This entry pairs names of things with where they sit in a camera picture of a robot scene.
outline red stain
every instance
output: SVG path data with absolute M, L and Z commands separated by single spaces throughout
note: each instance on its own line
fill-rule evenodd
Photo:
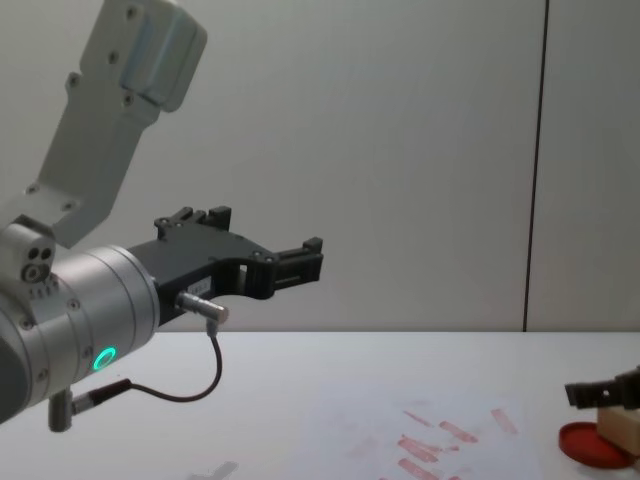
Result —
M 491 415 L 495 418 L 496 422 L 500 426 L 503 432 L 510 433 L 511 435 L 517 435 L 518 429 L 513 422 L 507 417 L 507 414 L 501 408 L 491 410 Z
M 461 428 L 456 427 L 453 423 L 441 422 L 440 423 L 440 428 L 442 428 L 443 430 L 446 430 L 447 432 L 449 432 L 451 435 L 456 437 L 461 442 L 478 443 L 478 439 L 476 437 L 474 437 L 473 435 L 471 435 L 468 432 L 465 432 Z
M 422 442 L 414 440 L 413 438 L 406 437 L 404 435 L 398 442 L 398 446 L 405 449 L 414 457 L 419 458 L 423 462 L 427 463 L 437 462 L 438 457 L 436 457 L 434 453 L 442 451 L 441 449 L 437 449 L 436 452 L 430 451 L 430 447 L 428 447 L 427 445 L 424 445 Z
M 426 421 L 424 418 L 420 418 L 415 413 L 407 412 L 406 410 L 403 410 L 402 413 L 404 413 L 405 415 L 408 415 L 409 417 L 413 418 L 416 422 L 421 423 L 425 427 L 433 427 L 433 425 L 431 423 Z
M 398 462 L 400 468 L 418 480 L 439 480 L 433 473 L 426 471 L 424 468 L 419 467 L 408 458 L 403 458 Z

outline black object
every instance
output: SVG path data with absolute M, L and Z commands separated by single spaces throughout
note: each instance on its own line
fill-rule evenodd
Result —
M 640 367 L 613 380 L 565 385 L 569 404 L 579 409 L 622 406 L 640 408 Z
M 229 232 L 230 224 L 228 207 L 208 213 L 185 207 L 155 221 L 157 240 L 129 249 L 155 279 L 160 325 L 184 313 L 176 307 L 176 297 L 183 291 L 205 300 L 222 295 L 264 300 L 276 290 L 320 279 L 321 239 L 274 253 Z

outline table surface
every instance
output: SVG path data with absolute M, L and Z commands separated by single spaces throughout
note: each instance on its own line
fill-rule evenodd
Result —
M 293 480 L 283 472 L 306 412 L 324 392 L 354 381 L 393 389 L 416 378 L 425 392 L 468 388 L 519 399 L 546 479 L 634 476 L 578 465 L 558 450 L 557 432 L 595 419 L 567 405 L 564 384 L 635 367 L 640 333 L 222 333 L 220 343 L 223 382 L 201 402 L 129 392 L 74 418 L 63 435 L 48 432 L 46 404 L 5 423 L 0 478 L 222 480 L 212 472 L 234 462 L 230 480 Z M 159 334 L 74 393 L 124 377 L 195 393 L 211 381 L 212 357 L 202 333 Z

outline cable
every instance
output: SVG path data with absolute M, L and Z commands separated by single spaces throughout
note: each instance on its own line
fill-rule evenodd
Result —
M 218 343 L 218 339 L 216 337 L 211 337 L 211 343 L 216 354 L 216 377 L 213 379 L 213 383 L 204 392 L 190 397 L 176 397 L 174 395 L 168 395 L 166 393 L 158 392 L 157 390 L 145 387 L 143 385 L 138 385 L 136 383 L 131 384 L 131 389 L 138 390 L 161 400 L 166 400 L 168 402 L 174 403 L 197 402 L 198 400 L 202 400 L 203 398 L 209 396 L 216 389 L 216 387 L 220 383 L 220 379 L 222 378 L 222 351 L 220 350 L 220 344 Z
M 203 398 L 208 397 L 217 388 L 220 380 L 222 379 L 222 350 L 220 349 L 220 344 L 218 343 L 218 339 L 216 337 L 217 323 L 207 322 L 207 333 L 209 334 L 209 338 L 211 338 L 211 344 L 213 345 L 213 350 L 216 355 L 216 376 L 213 379 L 213 383 L 204 392 L 189 397 L 177 397 L 174 395 L 168 395 L 166 393 L 158 392 L 157 390 L 145 387 L 144 385 L 131 383 L 131 380 L 125 379 L 102 388 L 91 390 L 90 392 L 81 395 L 77 399 L 74 399 L 72 405 L 73 414 L 78 415 L 82 412 L 90 410 L 106 402 L 107 400 L 115 398 L 118 395 L 121 395 L 129 390 L 138 390 L 139 392 L 146 393 L 161 400 L 166 400 L 168 402 L 174 403 L 197 402 L 198 400 L 202 400 Z

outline red lid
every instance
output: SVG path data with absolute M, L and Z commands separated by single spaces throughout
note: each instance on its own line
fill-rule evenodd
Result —
M 633 456 L 606 441 L 592 422 L 569 423 L 560 429 L 560 450 L 569 458 L 594 468 L 627 468 Z

